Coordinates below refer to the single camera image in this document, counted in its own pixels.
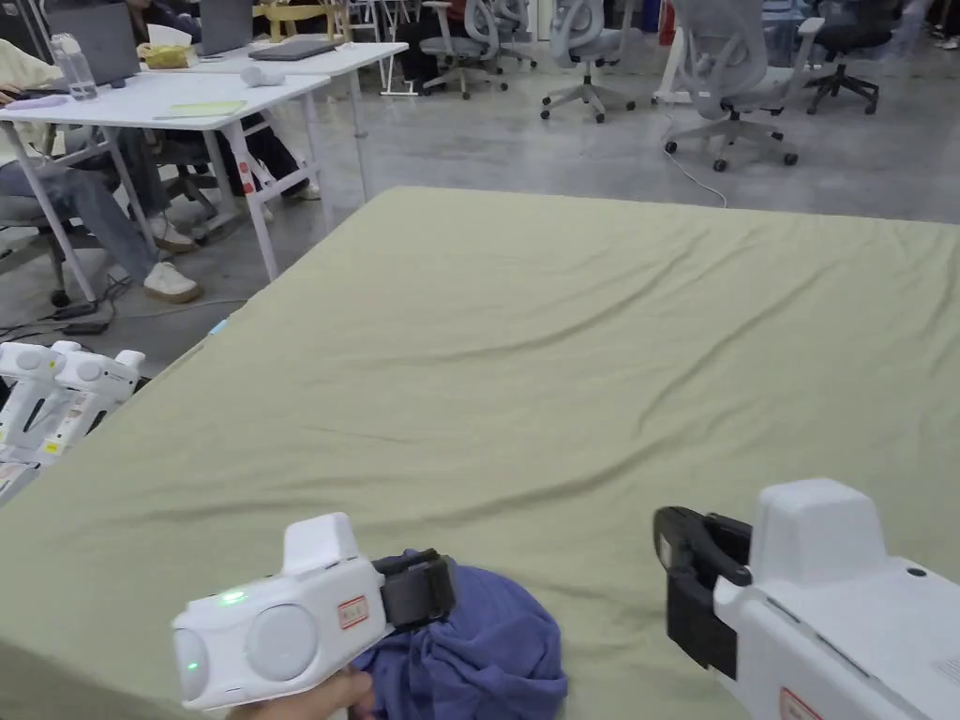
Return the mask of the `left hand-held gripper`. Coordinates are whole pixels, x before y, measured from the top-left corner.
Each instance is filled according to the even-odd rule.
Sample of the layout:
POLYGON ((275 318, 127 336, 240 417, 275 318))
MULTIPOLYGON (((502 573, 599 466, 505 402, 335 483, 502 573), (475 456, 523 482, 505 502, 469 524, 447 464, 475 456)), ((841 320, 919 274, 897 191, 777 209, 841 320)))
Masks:
POLYGON ((193 600, 173 619, 182 704, 219 711, 305 692, 455 604, 452 564, 436 550, 374 561, 343 513, 295 522, 277 573, 193 600))

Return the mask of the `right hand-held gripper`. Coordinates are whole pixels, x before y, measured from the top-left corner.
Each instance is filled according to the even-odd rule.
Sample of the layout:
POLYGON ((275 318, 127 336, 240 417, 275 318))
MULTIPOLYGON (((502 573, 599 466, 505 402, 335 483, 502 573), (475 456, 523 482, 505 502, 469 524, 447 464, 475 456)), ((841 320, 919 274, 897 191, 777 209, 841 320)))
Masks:
POLYGON ((958 717, 959 588, 889 554, 864 493, 805 479, 753 524, 666 506, 652 533, 667 636, 749 717, 958 717))

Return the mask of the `person's left hand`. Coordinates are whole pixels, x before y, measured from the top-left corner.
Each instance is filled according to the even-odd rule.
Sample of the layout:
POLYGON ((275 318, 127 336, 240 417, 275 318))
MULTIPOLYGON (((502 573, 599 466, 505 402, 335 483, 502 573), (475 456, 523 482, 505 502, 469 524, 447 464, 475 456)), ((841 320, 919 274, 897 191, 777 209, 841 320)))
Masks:
POLYGON ((373 719, 375 694, 369 674, 342 670, 310 690, 234 708, 230 719, 332 719, 341 710, 373 719))

